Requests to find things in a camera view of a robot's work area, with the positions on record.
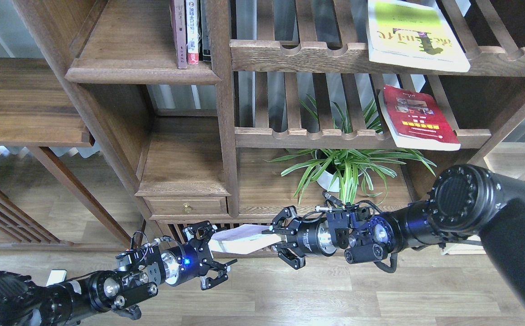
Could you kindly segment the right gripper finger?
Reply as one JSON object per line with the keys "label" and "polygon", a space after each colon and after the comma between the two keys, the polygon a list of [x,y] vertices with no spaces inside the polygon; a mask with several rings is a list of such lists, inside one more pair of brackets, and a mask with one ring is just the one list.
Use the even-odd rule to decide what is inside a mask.
{"label": "right gripper finger", "polygon": [[297,244],[275,244],[273,248],[277,250],[278,257],[293,269],[298,270],[305,266],[307,254]]}
{"label": "right gripper finger", "polygon": [[263,235],[296,235],[302,222],[294,206],[283,208],[272,220],[268,230],[262,231]]}

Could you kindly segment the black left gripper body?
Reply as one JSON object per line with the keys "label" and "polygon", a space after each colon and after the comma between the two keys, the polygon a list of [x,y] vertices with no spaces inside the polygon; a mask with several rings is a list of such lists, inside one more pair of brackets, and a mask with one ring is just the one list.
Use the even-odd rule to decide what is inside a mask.
{"label": "black left gripper body", "polygon": [[165,283],[175,287],[195,277],[206,275],[206,244],[187,243],[165,250],[161,259],[165,268]]}

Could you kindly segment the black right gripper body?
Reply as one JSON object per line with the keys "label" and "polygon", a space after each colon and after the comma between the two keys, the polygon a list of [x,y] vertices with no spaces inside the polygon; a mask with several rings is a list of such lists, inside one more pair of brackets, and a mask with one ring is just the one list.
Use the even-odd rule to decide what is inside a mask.
{"label": "black right gripper body", "polygon": [[332,243],[327,220],[318,220],[313,223],[292,220],[289,226],[295,231],[294,235],[289,236],[289,241],[297,244],[293,247],[293,252],[297,256],[330,257],[337,251]]}

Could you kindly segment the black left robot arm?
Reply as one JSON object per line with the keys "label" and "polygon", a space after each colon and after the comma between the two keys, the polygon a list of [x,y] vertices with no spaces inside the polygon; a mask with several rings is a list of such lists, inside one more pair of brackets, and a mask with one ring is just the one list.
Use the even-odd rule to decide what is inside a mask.
{"label": "black left robot arm", "polygon": [[30,276],[0,271],[0,326],[75,326],[84,318],[113,312],[138,320],[139,303],[163,283],[175,287],[195,277],[202,290],[228,279],[230,263],[213,260],[208,242],[217,228],[201,221],[184,229],[188,242],[161,250],[161,236],[116,256],[115,270],[99,270],[41,287]]}

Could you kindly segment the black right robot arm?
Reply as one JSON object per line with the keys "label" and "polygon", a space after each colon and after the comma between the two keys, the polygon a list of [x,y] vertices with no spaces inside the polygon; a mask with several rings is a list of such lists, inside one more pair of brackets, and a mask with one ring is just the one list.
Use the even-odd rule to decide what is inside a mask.
{"label": "black right robot arm", "polygon": [[344,250],[349,264],[373,262],[394,273],[397,254],[432,245],[479,244],[492,264],[525,305],[525,180],[464,164],[443,171],[429,198],[394,212],[381,211],[370,201],[343,203],[324,192],[326,206],[318,217],[300,217],[285,207],[267,233],[285,236],[276,244],[279,258],[294,269],[315,254],[332,256]]}

